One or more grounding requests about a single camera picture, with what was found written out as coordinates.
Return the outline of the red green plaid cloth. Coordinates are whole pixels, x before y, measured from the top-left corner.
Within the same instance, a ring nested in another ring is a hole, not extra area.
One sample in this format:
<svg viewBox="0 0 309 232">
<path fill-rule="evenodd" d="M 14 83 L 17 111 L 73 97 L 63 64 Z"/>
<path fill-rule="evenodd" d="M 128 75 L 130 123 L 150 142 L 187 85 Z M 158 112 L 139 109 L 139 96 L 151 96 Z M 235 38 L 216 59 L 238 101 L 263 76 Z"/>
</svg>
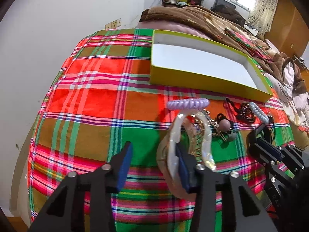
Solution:
<svg viewBox="0 0 309 232">
<path fill-rule="evenodd" d="M 194 205 L 173 197 L 155 162 L 155 148 L 174 114 L 168 100 L 206 97 L 211 113 L 231 115 L 222 96 L 152 85 L 151 29 L 100 31 L 64 62 L 38 114 L 29 155 L 31 218 L 70 171 L 94 171 L 130 141 L 124 189 L 112 195 L 118 231 L 188 231 Z"/>
</svg>

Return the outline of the dark chair with clothes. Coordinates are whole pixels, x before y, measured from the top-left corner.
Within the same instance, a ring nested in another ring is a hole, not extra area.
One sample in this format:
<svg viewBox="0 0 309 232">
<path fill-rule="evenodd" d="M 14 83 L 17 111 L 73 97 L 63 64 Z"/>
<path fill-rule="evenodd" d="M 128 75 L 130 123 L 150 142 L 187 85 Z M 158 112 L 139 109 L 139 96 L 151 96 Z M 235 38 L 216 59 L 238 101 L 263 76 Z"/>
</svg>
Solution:
<svg viewBox="0 0 309 232">
<path fill-rule="evenodd" d="M 241 27 L 245 25 L 246 20 L 236 10 L 236 6 L 226 0 L 215 0 L 211 11 Z"/>
</svg>

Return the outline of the orange wooden wardrobe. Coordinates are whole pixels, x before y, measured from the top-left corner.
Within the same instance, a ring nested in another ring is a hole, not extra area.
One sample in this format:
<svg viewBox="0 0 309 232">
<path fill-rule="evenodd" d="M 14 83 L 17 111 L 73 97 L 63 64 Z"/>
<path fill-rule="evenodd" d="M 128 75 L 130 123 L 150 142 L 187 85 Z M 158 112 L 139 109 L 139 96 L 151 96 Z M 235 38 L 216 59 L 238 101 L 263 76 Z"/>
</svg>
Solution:
<svg viewBox="0 0 309 232">
<path fill-rule="evenodd" d="M 291 0 L 278 0 L 271 30 L 264 36 L 288 57 L 300 57 L 308 44 L 308 27 Z"/>
</svg>

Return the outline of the wall socket plate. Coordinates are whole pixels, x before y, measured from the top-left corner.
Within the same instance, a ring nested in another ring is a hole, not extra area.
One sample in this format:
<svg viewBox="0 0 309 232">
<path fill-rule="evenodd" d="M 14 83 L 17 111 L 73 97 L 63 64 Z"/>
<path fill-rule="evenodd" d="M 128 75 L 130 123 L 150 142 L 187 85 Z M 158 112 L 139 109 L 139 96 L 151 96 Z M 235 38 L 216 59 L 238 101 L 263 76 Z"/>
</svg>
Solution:
<svg viewBox="0 0 309 232">
<path fill-rule="evenodd" d="M 105 25 L 105 30 L 112 30 L 116 29 L 121 26 L 121 19 L 116 19 L 108 24 Z"/>
</svg>

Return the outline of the white quilt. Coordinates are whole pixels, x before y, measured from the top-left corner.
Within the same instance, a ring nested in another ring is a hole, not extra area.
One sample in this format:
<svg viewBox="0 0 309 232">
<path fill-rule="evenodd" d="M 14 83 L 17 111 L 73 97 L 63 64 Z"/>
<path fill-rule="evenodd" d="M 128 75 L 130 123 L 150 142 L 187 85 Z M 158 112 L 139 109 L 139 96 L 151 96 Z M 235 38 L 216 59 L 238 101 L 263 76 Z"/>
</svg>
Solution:
<svg viewBox="0 0 309 232">
<path fill-rule="evenodd" d="M 275 45 L 266 41 L 273 58 L 272 74 L 266 74 L 289 119 L 299 130 L 308 132 L 308 93 L 299 67 Z"/>
</svg>

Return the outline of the brown fleece blanket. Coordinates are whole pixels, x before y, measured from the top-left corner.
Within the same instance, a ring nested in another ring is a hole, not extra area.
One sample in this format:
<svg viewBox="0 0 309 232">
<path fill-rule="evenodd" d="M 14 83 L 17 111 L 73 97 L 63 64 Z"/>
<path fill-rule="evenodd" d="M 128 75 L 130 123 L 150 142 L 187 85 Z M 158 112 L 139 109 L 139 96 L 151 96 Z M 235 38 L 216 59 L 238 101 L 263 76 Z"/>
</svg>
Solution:
<svg viewBox="0 0 309 232">
<path fill-rule="evenodd" d="M 244 49 L 240 44 L 225 34 L 224 30 L 227 28 L 237 32 L 244 37 L 254 41 L 255 43 L 266 47 L 266 50 L 268 50 L 269 46 L 266 41 L 254 36 L 240 25 L 233 23 L 202 6 L 189 5 L 183 8 L 163 6 L 152 7 L 142 12 L 139 22 L 149 20 L 172 21 L 194 28 L 210 37 L 211 40 L 225 44 L 252 57 L 258 62 L 264 72 L 268 74 L 273 73 L 273 70 L 271 69 L 274 64 L 273 59 L 272 61 L 266 61 L 264 59 L 251 56 L 251 54 L 246 49 Z"/>
</svg>

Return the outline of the patterned curtain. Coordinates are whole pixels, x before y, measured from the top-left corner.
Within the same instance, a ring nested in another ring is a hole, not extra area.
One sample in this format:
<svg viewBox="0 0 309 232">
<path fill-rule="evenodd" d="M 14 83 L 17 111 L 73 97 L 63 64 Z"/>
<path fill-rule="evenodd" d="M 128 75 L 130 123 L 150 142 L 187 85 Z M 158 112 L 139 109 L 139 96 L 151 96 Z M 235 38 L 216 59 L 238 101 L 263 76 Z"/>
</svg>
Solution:
<svg viewBox="0 0 309 232">
<path fill-rule="evenodd" d="M 269 32 L 277 9 L 278 0 L 256 0 L 253 11 L 249 13 L 246 24 L 259 33 Z"/>
</svg>

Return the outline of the yellow shallow cardboard box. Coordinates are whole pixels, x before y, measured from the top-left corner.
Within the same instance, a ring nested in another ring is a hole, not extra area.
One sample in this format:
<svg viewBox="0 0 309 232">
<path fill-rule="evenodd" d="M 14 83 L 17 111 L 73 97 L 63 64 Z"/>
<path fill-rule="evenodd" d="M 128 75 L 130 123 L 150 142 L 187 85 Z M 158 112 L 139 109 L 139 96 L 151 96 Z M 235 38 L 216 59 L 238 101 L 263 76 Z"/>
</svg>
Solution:
<svg viewBox="0 0 309 232">
<path fill-rule="evenodd" d="M 154 30 L 150 83 L 199 89 L 265 103 L 273 93 L 254 59 L 194 35 Z"/>
</svg>

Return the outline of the bead charm keychain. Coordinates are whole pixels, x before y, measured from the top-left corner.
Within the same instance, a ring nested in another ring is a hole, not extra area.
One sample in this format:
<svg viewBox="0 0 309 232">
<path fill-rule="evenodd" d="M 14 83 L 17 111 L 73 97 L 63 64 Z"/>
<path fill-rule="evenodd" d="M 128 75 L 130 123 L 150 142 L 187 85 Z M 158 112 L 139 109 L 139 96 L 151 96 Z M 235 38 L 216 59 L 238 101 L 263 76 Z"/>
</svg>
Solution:
<svg viewBox="0 0 309 232">
<path fill-rule="evenodd" d="M 213 137 L 220 137 L 223 142 L 232 142 L 237 138 L 238 130 L 234 128 L 234 122 L 224 114 L 219 113 L 215 118 L 211 118 L 210 112 L 205 111 L 205 116 Z"/>
</svg>

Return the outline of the folded plaid cloth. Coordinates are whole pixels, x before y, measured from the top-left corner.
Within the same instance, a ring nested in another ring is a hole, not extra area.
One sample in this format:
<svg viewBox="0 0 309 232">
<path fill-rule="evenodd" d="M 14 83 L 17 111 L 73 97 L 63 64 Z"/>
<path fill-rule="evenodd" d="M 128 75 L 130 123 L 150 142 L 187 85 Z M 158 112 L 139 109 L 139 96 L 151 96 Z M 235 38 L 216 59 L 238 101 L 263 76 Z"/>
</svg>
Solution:
<svg viewBox="0 0 309 232">
<path fill-rule="evenodd" d="M 246 49 L 251 56 L 258 57 L 259 59 L 264 59 L 266 61 L 272 61 L 272 57 L 267 53 L 266 47 L 263 47 L 262 45 L 255 43 L 254 41 L 230 29 L 226 28 L 224 31 L 225 34 Z"/>
</svg>

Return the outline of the pearly white hair claw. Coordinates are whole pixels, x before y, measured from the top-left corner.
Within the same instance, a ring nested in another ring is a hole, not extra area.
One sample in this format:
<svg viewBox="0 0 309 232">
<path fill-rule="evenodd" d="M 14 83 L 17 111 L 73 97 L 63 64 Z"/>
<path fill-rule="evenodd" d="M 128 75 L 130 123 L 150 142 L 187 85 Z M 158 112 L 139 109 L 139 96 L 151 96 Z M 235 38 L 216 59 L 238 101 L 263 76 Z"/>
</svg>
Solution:
<svg viewBox="0 0 309 232">
<path fill-rule="evenodd" d="M 170 192 L 178 199 L 193 202 L 196 195 L 188 194 L 181 185 L 178 173 L 180 160 L 176 156 L 176 144 L 181 140 L 181 130 L 184 128 L 188 136 L 188 145 L 184 151 L 194 156 L 198 163 L 212 171 L 216 164 L 212 156 L 212 129 L 202 111 L 197 109 L 181 110 L 172 122 L 167 134 L 161 140 L 157 150 L 157 164 L 162 172 Z"/>
</svg>

